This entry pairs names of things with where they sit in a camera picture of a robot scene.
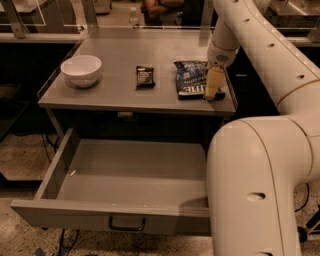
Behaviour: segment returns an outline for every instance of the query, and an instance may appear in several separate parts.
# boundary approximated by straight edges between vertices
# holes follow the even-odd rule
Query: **open drawer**
[[[69,129],[35,198],[11,207],[42,228],[208,235],[205,151]]]

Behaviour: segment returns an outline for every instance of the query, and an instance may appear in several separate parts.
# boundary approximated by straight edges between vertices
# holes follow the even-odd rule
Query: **ceramic bowl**
[[[101,60],[92,55],[78,55],[61,64],[66,82],[79,87],[92,86],[99,78]]]

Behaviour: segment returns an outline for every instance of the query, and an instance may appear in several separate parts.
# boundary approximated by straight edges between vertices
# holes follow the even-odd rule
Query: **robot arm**
[[[281,114],[231,122],[211,142],[208,196],[217,256],[301,255],[294,188],[320,178],[320,70],[264,19],[269,2],[214,1],[219,19],[209,62],[231,64],[241,45]]]

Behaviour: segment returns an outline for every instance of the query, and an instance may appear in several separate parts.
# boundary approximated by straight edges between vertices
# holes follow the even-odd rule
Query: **dark package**
[[[176,86],[179,99],[202,99],[207,84],[207,61],[174,61],[177,68]],[[225,92],[216,93],[214,100],[224,99]]]
[[[153,81],[153,68],[137,66],[137,89],[153,88],[155,83]]]

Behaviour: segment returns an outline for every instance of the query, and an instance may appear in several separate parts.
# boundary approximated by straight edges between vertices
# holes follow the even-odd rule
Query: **tiled floor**
[[[139,10],[140,1],[114,1],[110,14],[98,16],[99,25],[116,23],[127,26],[131,6],[136,6]],[[50,135],[52,141],[55,138],[54,134]],[[20,137],[9,134],[0,143],[0,172],[10,180],[41,180],[50,164],[45,149],[52,158],[53,148],[43,135]],[[320,182],[310,184],[310,190],[309,203],[297,213],[300,226],[305,225],[320,204]],[[35,255],[37,250],[36,255],[58,255],[61,229],[43,230],[30,227],[10,208],[13,199],[31,200],[34,192],[0,189],[0,256]],[[299,207],[306,197],[305,185],[296,189],[295,196],[296,207]],[[71,245],[75,238],[76,231],[66,230],[65,245]],[[310,240],[302,245],[303,256],[320,255],[320,241],[317,239],[318,237],[310,237]],[[213,252],[211,237],[80,231],[69,255],[209,256],[213,255]]]

